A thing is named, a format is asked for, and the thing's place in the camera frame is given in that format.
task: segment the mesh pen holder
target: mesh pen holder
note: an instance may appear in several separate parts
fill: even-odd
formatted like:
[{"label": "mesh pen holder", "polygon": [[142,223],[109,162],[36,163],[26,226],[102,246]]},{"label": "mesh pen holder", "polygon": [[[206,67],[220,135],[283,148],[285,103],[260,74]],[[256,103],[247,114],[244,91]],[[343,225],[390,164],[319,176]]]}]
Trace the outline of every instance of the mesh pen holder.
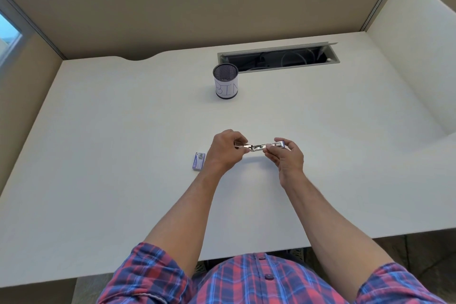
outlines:
[{"label": "mesh pen holder", "polygon": [[233,64],[220,64],[213,71],[215,93],[221,99],[232,99],[238,93],[238,68]]}]

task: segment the white desk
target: white desk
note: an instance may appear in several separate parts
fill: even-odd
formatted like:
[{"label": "white desk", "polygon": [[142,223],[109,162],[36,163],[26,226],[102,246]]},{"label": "white desk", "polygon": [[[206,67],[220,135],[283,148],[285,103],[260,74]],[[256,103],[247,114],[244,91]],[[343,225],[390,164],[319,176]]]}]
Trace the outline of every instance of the white desk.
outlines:
[{"label": "white desk", "polygon": [[[339,64],[243,73],[234,99],[216,96],[217,53],[322,41]],[[446,134],[366,33],[70,60],[0,197],[0,286],[114,271],[227,128],[295,140],[310,179],[372,237],[456,226],[453,171],[424,170]],[[308,245],[275,166],[247,154],[220,182],[201,259]]]}]

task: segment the person's left hand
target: person's left hand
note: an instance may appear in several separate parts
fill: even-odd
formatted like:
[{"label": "person's left hand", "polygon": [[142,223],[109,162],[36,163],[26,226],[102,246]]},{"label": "person's left hand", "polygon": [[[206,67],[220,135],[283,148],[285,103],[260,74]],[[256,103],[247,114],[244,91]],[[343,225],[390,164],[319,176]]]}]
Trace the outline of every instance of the person's left hand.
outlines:
[{"label": "person's left hand", "polygon": [[241,161],[244,154],[250,152],[250,150],[245,147],[236,149],[234,147],[234,141],[242,143],[248,142],[239,131],[229,129],[216,134],[208,154],[206,155],[203,170],[216,171],[223,175],[236,163]]}]

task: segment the person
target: person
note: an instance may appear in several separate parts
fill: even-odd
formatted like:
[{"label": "person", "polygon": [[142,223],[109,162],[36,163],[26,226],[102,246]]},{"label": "person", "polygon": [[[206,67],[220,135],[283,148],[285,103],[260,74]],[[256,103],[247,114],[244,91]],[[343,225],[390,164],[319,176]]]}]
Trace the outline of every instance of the person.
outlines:
[{"label": "person", "polygon": [[202,171],[114,273],[99,304],[127,303],[443,303],[371,238],[339,214],[303,172],[299,147],[268,145],[285,190],[332,286],[305,265],[254,253],[232,257],[191,279],[220,178],[247,148],[239,132],[215,135]]}]

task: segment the hand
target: hand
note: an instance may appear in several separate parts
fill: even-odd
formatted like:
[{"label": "hand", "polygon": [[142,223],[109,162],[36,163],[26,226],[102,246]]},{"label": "hand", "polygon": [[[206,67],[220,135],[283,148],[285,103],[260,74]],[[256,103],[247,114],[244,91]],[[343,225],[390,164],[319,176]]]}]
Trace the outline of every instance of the hand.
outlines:
[{"label": "hand", "polygon": [[250,152],[245,147],[236,149],[234,147],[234,141],[248,142],[239,131],[229,129],[216,134],[209,148],[208,155],[206,155],[203,170],[216,171],[224,175],[236,163],[241,161],[244,154]]},{"label": "hand", "polygon": [[290,188],[297,180],[305,179],[302,167],[304,165],[304,155],[298,146],[285,138],[276,137],[274,141],[284,141],[285,145],[290,148],[283,149],[268,144],[263,149],[266,157],[279,168],[280,185],[284,189]]}]

